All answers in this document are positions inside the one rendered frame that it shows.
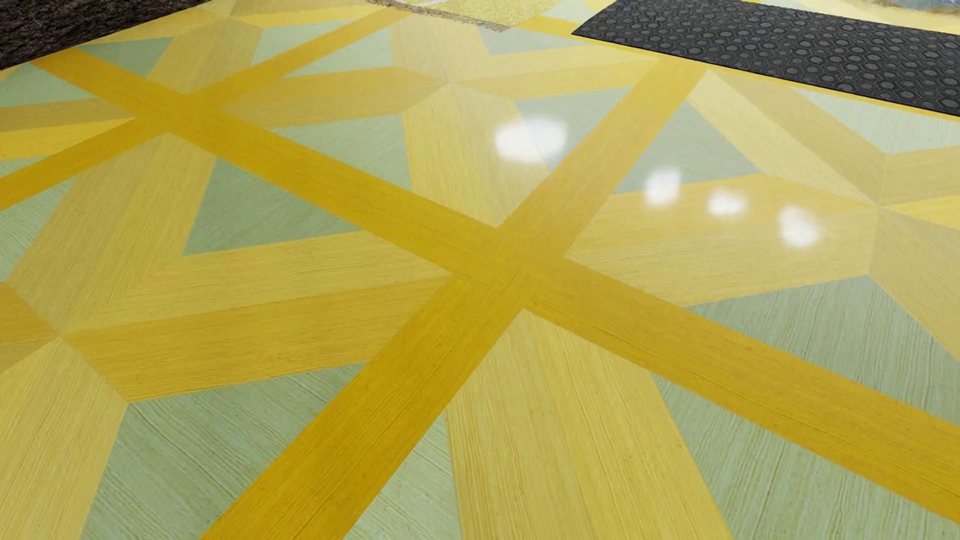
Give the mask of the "black hexagon pattern floor mat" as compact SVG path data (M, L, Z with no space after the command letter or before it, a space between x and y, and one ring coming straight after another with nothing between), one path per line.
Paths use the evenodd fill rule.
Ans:
M960 117L960 35L741 0L616 0L573 36Z

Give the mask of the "yellow speckled rug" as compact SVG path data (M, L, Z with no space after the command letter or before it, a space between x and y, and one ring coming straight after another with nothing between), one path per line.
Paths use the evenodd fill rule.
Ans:
M449 19L504 32L554 8L562 0L364 0L411 14Z

